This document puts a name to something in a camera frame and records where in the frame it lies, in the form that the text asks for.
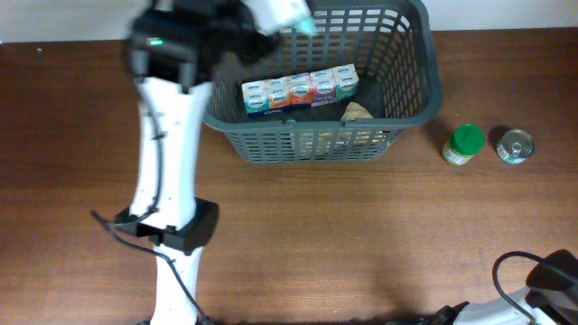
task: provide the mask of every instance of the gray plastic basket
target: gray plastic basket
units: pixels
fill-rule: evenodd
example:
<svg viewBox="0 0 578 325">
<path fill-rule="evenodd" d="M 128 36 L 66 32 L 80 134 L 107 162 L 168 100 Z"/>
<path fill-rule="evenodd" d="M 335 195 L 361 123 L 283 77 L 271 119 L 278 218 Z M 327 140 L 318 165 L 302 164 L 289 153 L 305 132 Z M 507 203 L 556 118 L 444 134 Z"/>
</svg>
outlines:
<svg viewBox="0 0 578 325">
<path fill-rule="evenodd" d="M 252 163 L 370 161 L 442 104 L 434 43 L 419 0 L 315 0 L 319 35 L 282 32 L 280 51 L 243 68 L 233 55 L 215 73 L 204 122 Z M 347 103 L 247 118 L 238 85 L 354 63 L 355 102 L 374 119 L 340 122 Z"/>
</svg>

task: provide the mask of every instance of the tin can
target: tin can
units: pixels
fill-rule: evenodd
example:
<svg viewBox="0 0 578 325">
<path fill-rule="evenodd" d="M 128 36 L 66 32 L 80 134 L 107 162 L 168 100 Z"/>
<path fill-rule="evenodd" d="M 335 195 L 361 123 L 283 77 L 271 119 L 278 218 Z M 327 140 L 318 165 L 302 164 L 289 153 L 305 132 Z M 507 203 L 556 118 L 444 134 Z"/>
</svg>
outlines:
<svg viewBox="0 0 578 325">
<path fill-rule="evenodd" d="M 523 163 L 534 153 L 534 140 L 522 130 L 509 130 L 499 140 L 497 152 L 506 163 Z"/>
</svg>

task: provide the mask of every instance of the wood grain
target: wood grain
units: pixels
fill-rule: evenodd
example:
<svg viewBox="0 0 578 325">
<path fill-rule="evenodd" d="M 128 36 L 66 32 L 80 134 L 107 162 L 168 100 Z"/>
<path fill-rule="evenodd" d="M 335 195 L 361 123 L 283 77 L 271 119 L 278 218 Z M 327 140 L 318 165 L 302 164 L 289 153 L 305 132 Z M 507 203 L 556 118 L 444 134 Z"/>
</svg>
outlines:
<svg viewBox="0 0 578 325">
<path fill-rule="evenodd" d="M 255 166 L 203 128 L 197 195 L 221 216 L 198 298 L 213 318 L 434 312 L 498 297 L 490 270 L 509 250 L 578 253 L 578 30 L 434 40 L 443 108 L 373 163 Z M 0 47 L 2 324 L 152 315 L 153 258 L 112 242 L 89 217 L 117 213 L 135 190 L 136 102 L 118 53 L 117 42 Z M 509 166 L 488 143 L 451 166 L 441 145 L 466 123 L 526 130 L 536 153 Z M 506 289 L 532 267 L 505 264 Z"/>
</svg>

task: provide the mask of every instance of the can lid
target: can lid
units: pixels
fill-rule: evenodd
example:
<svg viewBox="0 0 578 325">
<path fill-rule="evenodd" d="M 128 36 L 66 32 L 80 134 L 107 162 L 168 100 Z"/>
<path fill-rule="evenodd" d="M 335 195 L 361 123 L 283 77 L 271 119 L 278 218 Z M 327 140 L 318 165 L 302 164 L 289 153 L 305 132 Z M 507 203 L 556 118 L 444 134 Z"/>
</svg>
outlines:
<svg viewBox="0 0 578 325">
<path fill-rule="evenodd" d="M 450 146 L 463 155 L 479 153 L 486 143 L 486 136 L 475 125 L 462 125 L 452 135 Z"/>
</svg>

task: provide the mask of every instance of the carton label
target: carton label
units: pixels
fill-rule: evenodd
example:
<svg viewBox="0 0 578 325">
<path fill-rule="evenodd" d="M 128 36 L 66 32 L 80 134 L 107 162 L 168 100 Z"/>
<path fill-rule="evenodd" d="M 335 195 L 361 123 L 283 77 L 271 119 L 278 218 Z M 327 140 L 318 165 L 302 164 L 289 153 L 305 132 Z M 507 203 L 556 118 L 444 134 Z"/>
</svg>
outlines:
<svg viewBox="0 0 578 325">
<path fill-rule="evenodd" d="M 309 94 L 309 87 L 304 84 L 295 85 L 293 93 L 298 97 L 303 97 Z"/>
<path fill-rule="evenodd" d="M 354 84 L 354 83 L 351 83 L 348 85 L 341 85 L 341 90 L 349 91 L 349 90 L 352 90 L 355 86 L 356 86 L 356 84 Z"/>
<path fill-rule="evenodd" d="M 242 85 L 242 88 L 243 92 L 265 90 L 265 82 L 263 81 L 247 82 Z"/>
<path fill-rule="evenodd" d="M 330 71 L 329 70 L 324 70 L 324 71 L 317 71 L 314 72 L 312 74 L 312 76 L 314 78 L 323 78 L 323 77 L 331 77 L 332 75 L 330 75 Z"/>
<path fill-rule="evenodd" d="M 274 103 L 280 103 L 284 100 L 287 100 L 287 93 L 283 89 L 274 90 L 273 95 L 271 96 L 271 100 Z"/>
<path fill-rule="evenodd" d="M 317 92 L 322 95 L 329 94 L 333 91 L 333 84 L 330 81 L 320 81 L 319 87 L 317 88 Z"/>
<path fill-rule="evenodd" d="M 300 74 L 300 75 L 296 75 L 296 76 L 291 76 L 290 80 L 291 81 L 305 81 L 309 79 L 309 73 L 304 73 L 304 74 Z"/>
<path fill-rule="evenodd" d="M 251 95 L 247 104 L 251 108 L 259 108 L 265 104 L 265 99 L 261 95 Z"/>
<path fill-rule="evenodd" d="M 338 75 L 351 75 L 355 73 L 355 66 L 353 64 L 333 68 L 333 74 L 335 74 L 335 78 L 337 78 Z"/>
</svg>

